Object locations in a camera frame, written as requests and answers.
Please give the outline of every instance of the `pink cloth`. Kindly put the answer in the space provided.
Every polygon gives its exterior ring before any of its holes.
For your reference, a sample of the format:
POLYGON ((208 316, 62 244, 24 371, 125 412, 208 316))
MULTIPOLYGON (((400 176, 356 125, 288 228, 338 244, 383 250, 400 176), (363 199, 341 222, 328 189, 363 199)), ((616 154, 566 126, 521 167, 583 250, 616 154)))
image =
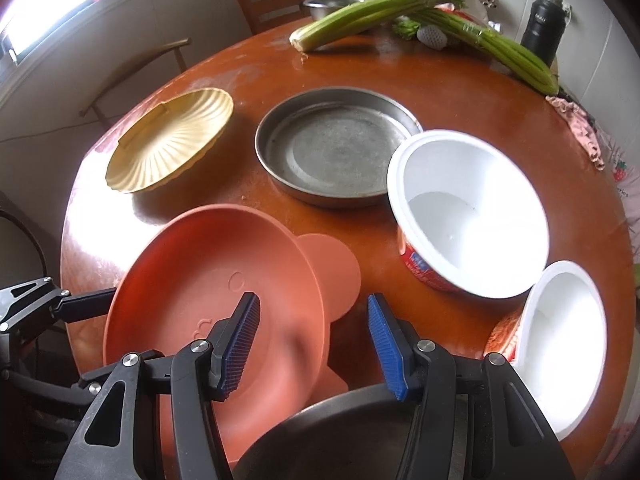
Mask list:
POLYGON ((604 170, 604 161, 600 153, 600 145, 596 138, 596 132, 589 124, 587 112, 576 103, 570 103, 559 97, 548 96, 547 101, 556 109, 556 112, 566 121, 575 139, 580 142, 589 159, 597 170, 604 170))

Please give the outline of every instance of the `printed label on container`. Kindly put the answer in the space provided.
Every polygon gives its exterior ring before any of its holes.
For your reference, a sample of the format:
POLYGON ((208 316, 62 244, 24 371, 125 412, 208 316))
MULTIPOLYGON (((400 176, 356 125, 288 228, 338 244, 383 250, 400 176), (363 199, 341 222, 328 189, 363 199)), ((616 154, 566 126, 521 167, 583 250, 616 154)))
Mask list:
POLYGON ((421 282, 435 288, 436 290, 443 290, 445 292, 459 290, 459 288, 452 283, 449 283, 435 270, 431 269, 429 264, 427 264, 411 244, 406 241, 404 233, 400 228, 398 228, 398 250, 404 264, 421 282))

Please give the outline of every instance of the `white rim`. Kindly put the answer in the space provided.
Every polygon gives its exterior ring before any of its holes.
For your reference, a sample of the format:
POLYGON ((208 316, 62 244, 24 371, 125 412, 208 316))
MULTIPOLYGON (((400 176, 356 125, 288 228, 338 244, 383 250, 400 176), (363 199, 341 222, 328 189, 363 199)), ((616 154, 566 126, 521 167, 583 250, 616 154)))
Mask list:
MULTIPOLYGON (((510 283, 500 284, 499 289, 494 284, 487 284, 483 281, 475 280, 472 276, 468 274, 462 273, 458 268, 456 268, 453 264, 451 264, 441 253, 439 250, 434 247, 434 245, 429 241, 426 235, 422 232, 420 227, 418 226, 417 221, 412 215, 408 200, 406 198, 404 192, 404 183, 402 181, 402 176, 404 175, 404 169, 406 164, 414 153, 415 150, 420 148, 421 146, 427 144, 428 142, 434 142, 436 140, 455 140, 457 142, 464 142, 465 144, 470 144, 472 146, 476 146, 486 152, 491 153, 493 156, 500 158, 501 160, 506 161, 515 171, 520 173, 526 182, 529 182, 529 179, 522 173, 520 168, 518 168, 506 155, 502 152, 494 148, 484 140, 480 140, 477 137, 473 137, 467 134, 463 134, 461 132, 454 132, 451 130, 429 130, 425 131, 421 134, 417 134, 411 136, 409 139, 404 140, 402 144, 396 149, 393 157, 391 158, 391 162, 389 163, 389 169, 386 178, 386 184, 389 195, 389 202, 391 203, 391 209, 393 210, 394 216, 396 217, 396 221, 398 225, 402 229, 404 236, 407 241, 414 247, 418 254, 427 262, 427 264, 433 268, 439 275, 445 278, 448 282, 453 285, 471 292, 477 296, 482 296, 485 298, 511 298, 513 296, 517 296, 525 292, 527 289, 522 288, 521 286, 511 286, 510 283)), ((545 229, 545 238, 546 238, 546 248, 545 248, 545 261, 548 257, 548 225, 546 222, 545 211, 540 203, 540 199, 538 194, 535 192, 533 187, 531 189, 534 192, 535 197, 538 199, 538 207, 542 216, 545 218, 544 229, 545 229)), ((533 285, 539 278, 535 276, 532 278, 529 283, 529 287, 533 285)))
POLYGON ((598 305, 600 327, 602 328, 601 337, 604 342, 604 351, 602 352, 602 358, 599 363, 600 368, 598 370, 598 379, 595 381, 593 389, 590 391, 588 402, 585 404, 582 411, 572 421, 571 424, 556 432, 556 437, 558 438, 558 440, 562 440, 567 437, 578 426, 578 424, 580 424, 580 421, 584 418, 584 415, 589 411, 591 403, 593 402, 593 399, 596 396, 596 392, 598 391, 598 387, 600 386, 600 381, 602 380, 604 362, 607 356, 607 318, 604 313, 602 298, 600 297, 600 293, 598 292, 598 288, 596 287, 595 283, 593 283, 591 277, 581 266, 574 262, 561 260, 549 265, 542 273, 542 276, 540 276, 540 280, 531 289, 529 297, 527 298, 524 306, 524 311, 520 320, 520 327, 518 328, 518 333, 516 336, 518 339, 516 343, 515 359, 512 364, 516 371, 522 370, 523 366, 526 364, 524 361, 524 356, 527 354, 527 349, 529 347, 530 327, 533 316, 536 313, 538 301, 540 300, 540 296, 545 291, 545 288, 549 284, 549 282, 559 274, 571 274, 572 276, 580 279, 589 289, 589 292, 598 305))

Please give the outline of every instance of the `table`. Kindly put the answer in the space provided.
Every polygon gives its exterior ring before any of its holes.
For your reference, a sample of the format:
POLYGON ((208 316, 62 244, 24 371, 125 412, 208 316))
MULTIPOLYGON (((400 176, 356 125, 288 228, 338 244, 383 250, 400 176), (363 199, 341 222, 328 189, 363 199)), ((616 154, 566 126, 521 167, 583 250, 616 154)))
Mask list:
MULTIPOLYGON (((239 203, 277 218, 295 234, 323 232, 345 242, 362 268, 358 303, 332 327, 330 366, 351 388, 382 377, 366 329, 367 294, 382 292, 396 316, 448 351, 482 356, 495 323, 524 297, 489 301, 446 294, 418 282, 396 248, 387 203, 323 210, 278 190, 258 163, 254 135, 283 99, 321 86, 355 86, 396 99, 425 129, 448 128, 487 140, 529 177, 546 209, 549 261, 573 260, 597 284, 609 346, 602 384, 580 426, 562 443, 578 478, 604 444, 622 396, 632 348, 634 286, 625 216, 612 176, 598 172, 544 98, 464 51, 435 52, 380 28, 309 55, 295 51, 283 25, 229 47, 178 76, 124 116, 84 158, 68 203, 62 284, 72 293, 115 286, 146 243, 170 219, 207 203, 239 203), (154 105, 207 86, 235 102, 228 127, 193 168, 136 195, 107 187, 104 174, 118 138, 154 105)), ((68 327, 81 371, 102 365, 104 318, 68 327)))

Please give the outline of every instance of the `window sill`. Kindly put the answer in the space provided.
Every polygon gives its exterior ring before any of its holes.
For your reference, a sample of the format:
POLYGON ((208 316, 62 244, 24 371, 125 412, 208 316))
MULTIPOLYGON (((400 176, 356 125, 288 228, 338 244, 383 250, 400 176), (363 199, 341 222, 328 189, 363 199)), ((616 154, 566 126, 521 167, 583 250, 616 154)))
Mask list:
POLYGON ((78 12, 78 14, 49 34, 20 64, 15 66, 8 75, 3 77, 4 81, 0 83, 0 107, 4 105, 9 96, 20 86, 24 79, 60 43, 101 14, 120 6, 126 1, 128 0, 99 0, 81 12, 78 12))

